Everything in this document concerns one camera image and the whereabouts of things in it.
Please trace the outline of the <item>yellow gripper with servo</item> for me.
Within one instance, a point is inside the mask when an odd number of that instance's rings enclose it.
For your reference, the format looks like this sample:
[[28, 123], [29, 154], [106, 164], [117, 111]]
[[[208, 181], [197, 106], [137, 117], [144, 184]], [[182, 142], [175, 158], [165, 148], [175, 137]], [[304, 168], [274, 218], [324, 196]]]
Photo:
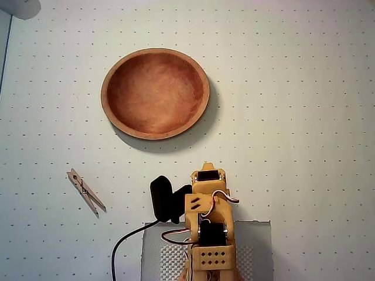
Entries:
[[186, 212], [213, 212], [222, 202], [231, 202], [226, 172], [211, 162], [191, 174], [192, 191], [185, 195]]

